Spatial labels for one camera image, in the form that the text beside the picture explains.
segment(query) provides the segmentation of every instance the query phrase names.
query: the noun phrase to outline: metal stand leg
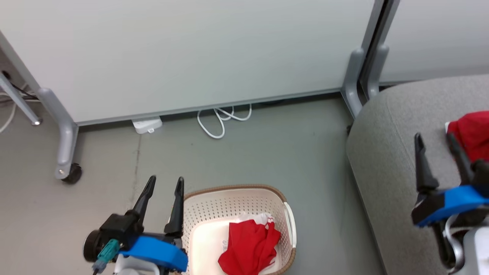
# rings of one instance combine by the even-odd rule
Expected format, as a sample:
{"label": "metal stand leg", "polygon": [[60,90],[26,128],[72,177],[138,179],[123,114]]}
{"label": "metal stand leg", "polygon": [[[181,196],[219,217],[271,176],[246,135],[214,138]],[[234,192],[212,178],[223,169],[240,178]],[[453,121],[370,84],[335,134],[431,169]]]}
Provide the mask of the metal stand leg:
{"label": "metal stand leg", "polygon": [[22,99],[22,96],[17,90],[10,84],[10,81],[0,73],[0,87],[12,98],[17,106],[24,112],[24,114],[30,119],[32,125],[40,125],[43,121],[39,118],[29,107],[29,105]]}
{"label": "metal stand leg", "polygon": [[358,48],[352,52],[350,55],[350,61],[348,63],[348,68],[346,69],[345,80],[343,81],[343,87],[341,87],[341,95],[348,106],[348,109],[356,118],[360,110],[362,109],[362,104],[358,98],[358,93],[356,90],[356,81],[360,70],[362,69],[364,50]]}
{"label": "metal stand leg", "polygon": [[56,167],[55,177],[67,183],[76,183],[82,174],[80,166],[77,163],[72,163],[78,136],[78,125],[71,119],[71,116],[53,91],[40,88],[37,95],[58,123],[60,130],[58,166]]}
{"label": "metal stand leg", "polygon": [[371,50],[365,58],[364,70],[360,75],[360,84],[367,99],[371,99],[379,93],[380,74],[384,67],[389,46],[385,44],[385,38],[389,32],[394,15],[400,0],[388,0],[379,18],[378,32],[372,40]]}
{"label": "metal stand leg", "polygon": [[365,30],[362,45],[358,49],[354,50],[350,55],[350,61],[348,62],[348,67],[346,69],[345,79],[343,80],[343,86],[341,87],[341,95],[343,96],[348,109],[350,109],[353,118],[356,118],[362,109],[362,104],[356,89],[356,83],[358,81],[358,77],[360,76],[360,72],[365,61],[365,56],[367,55],[367,50],[374,36],[375,28],[380,17],[383,4],[383,0],[374,1],[374,6],[372,8],[372,13],[370,14],[367,29]]}

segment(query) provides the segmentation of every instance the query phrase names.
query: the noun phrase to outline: metal frame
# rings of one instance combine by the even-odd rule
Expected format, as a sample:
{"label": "metal frame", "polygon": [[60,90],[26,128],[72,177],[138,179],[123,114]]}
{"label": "metal frame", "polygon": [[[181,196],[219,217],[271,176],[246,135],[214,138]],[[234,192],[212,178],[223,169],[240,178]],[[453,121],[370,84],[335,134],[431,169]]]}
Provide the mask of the metal frame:
{"label": "metal frame", "polygon": [[227,102],[227,103],[222,103],[222,104],[213,104],[213,105],[205,105],[205,106],[199,106],[199,107],[174,109],[174,110],[161,111],[161,112],[143,113],[143,114],[135,114],[135,115],[124,115],[124,116],[109,117],[109,118],[94,119],[94,120],[84,120],[84,121],[77,121],[76,124],[78,126],[88,126],[88,125],[110,123],[110,122],[117,122],[117,121],[124,121],[124,120],[143,119],[143,118],[154,117],[154,116],[176,115],[176,114],[184,114],[184,113],[191,113],[191,112],[196,113],[199,110],[211,110],[213,108],[226,108],[226,107],[230,107],[230,106],[241,106],[241,105],[248,106],[249,104],[256,104],[256,103],[263,103],[263,102],[270,102],[270,101],[277,101],[277,100],[284,100],[284,99],[291,99],[291,98],[298,98],[298,97],[308,97],[308,96],[333,93],[333,92],[339,92],[339,88],[318,90],[318,91],[311,91],[311,92],[301,92],[301,93],[295,93],[295,94],[278,95],[278,96],[271,96],[271,97],[262,97],[262,98],[257,98],[257,99],[233,101],[233,102]]}
{"label": "metal frame", "polygon": [[40,88],[37,94],[45,108],[58,123],[60,144],[58,147],[58,166],[56,167],[55,177],[62,180],[70,173],[79,127],[75,124],[51,89]]}
{"label": "metal frame", "polygon": [[[345,78],[343,80],[343,85],[340,88],[340,92],[348,106],[348,109],[350,110],[354,118],[358,115],[360,109],[362,108],[362,104],[358,97],[356,84],[358,82],[358,77],[360,76],[362,66],[364,65],[364,61],[366,60],[365,57],[367,55],[367,50],[369,49],[369,46],[371,45],[372,39],[374,37],[376,26],[380,19],[380,14],[383,6],[384,6],[384,0],[375,0],[362,44],[359,48],[355,49],[352,52],[345,73]],[[125,117],[111,118],[111,119],[101,119],[101,120],[75,123],[71,118],[71,116],[69,115],[69,113],[61,104],[60,100],[53,93],[53,91],[47,88],[40,87],[40,85],[36,82],[34,77],[27,70],[26,66],[23,64],[21,59],[15,53],[15,51],[13,50],[11,45],[7,42],[6,38],[2,35],[1,32],[0,32],[0,47],[3,49],[5,54],[9,57],[12,64],[17,68],[21,76],[28,82],[30,87],[32,87],[32,89],[34,90],[37,90],[37,95],[39,99],[42,101],[46,109],[50,112],[50,114],[58,123],[59,131],[60,131],[60,143],[58,147],[57,167],[55,171],[55,177],[57,179],[64,179],[70,173],[79,126],[114,122],[114,121],[128,120],[128,119],[135,119],[135,118],[144,118],[153,115],[167,115],[167,113],[141,114],[141,115],[132,115],[132,116],[125,116]],[[306,96],[306,95],[321,94],[327,92],[333,92],[333,90],[314,91],[309,93],[303,93],[301,95]],[[188,112],[190,110],[177,110],[171,113],[181,113],[184,111]]]}
{"label": "metal frame", "polygon": [[32,125],[37,126],[42,123],[42,119],[39,118],[29,107],[26,101],[22,98],[19,92],[12,86],[10,81],[3,75],[0,74],[0,87],[4,90],[15,104],[24,112],[24,114],[32,122]]}
{"label": "metal frame", "polygon": [[362,104],[358,97],[358,90],[356,89],[356,83],[358,81],[358,77],[360,76],[360,71],[364,64],[367,50],[372,42],[383,4],[384,0],[375,0],[374,7],[372,8],[372,13],[367,24],[367,29],[365,30],[362,45],[360,48],[355,49],[350,55],[350,61],[348,62],[345,79],[343,80],[343,86],[340,90],[341,95],[343,96],[348,109],[352,113],[353,118],[356,118],[362,109]]}
{"label": "metal frame", "polygon": [[400,0],[386,0],[378,20],[376,33],[365,58],[365,64],[360,73],[360,85],[367,99],[379,93],[380,74],[382,73],[387,54],[389,53],[389,46],[384,42],[399,2]]}

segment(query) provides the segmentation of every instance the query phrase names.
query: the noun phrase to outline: red cloth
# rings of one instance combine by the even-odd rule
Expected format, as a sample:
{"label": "red cloth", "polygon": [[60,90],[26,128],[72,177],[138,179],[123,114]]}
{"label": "red cloth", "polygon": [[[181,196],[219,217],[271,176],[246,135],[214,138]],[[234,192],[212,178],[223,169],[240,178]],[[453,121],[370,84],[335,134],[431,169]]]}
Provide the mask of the red cloth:
{"label": "red cloth", "polygon": [[466,114],[448,125],[447,133],[453,133],[468,158],[489,160],[489,111]]}
{"label": "red cloth", "polygon": [[275,223],[258,225],[254,220],[229,224],[227,250],[219,257],[219,265],[228,275],[257,275],[277,255],[275,245],[280,232]]}

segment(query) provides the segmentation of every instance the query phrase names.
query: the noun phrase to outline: gray floor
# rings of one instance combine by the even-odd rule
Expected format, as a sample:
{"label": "gray floor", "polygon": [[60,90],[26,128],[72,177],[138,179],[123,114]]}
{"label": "gray floor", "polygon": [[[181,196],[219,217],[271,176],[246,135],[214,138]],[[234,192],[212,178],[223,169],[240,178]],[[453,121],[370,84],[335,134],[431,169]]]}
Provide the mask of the gray floor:
{"label": "gray floor", "polygon": [[[225,122],[222,140],[209,138],[195,117],[164,121],[145,135],[130,123],[82,129],[76,160],[84,174],[75,185],[53,178],[57,126],[31,105],[41,126],[17,112],[0,134],[3,274],[91,274],[81,253],[86,235],[124,213],[152,174],[147,231],[162,231],[179,176],[186,192],[265,183],[284,193],[295,215],[297,257],[287,274],[383,274],[345,157],[351,119],[341,98],[253,110],[249,121]],[[10,108],[0,105],[0,124]],[[203,123],[219,130],[215,117]]]}

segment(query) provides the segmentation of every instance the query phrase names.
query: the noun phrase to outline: basket handle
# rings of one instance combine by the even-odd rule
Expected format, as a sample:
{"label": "basket handle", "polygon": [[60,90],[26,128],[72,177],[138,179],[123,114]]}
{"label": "basket handle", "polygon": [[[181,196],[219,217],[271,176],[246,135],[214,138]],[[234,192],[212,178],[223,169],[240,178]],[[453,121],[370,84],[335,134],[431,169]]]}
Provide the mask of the basket handle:
{"label": "basket handle", "polygon": [[292,248],[295,248],[297,245],[297,229],[295,228],[294,214],[292,213],[292,209],[287,202],[284,202],[284,205],[286,210],[285,213],[287,214],[287,227],[289,228],[290,232],[290,243],[292,244]]}

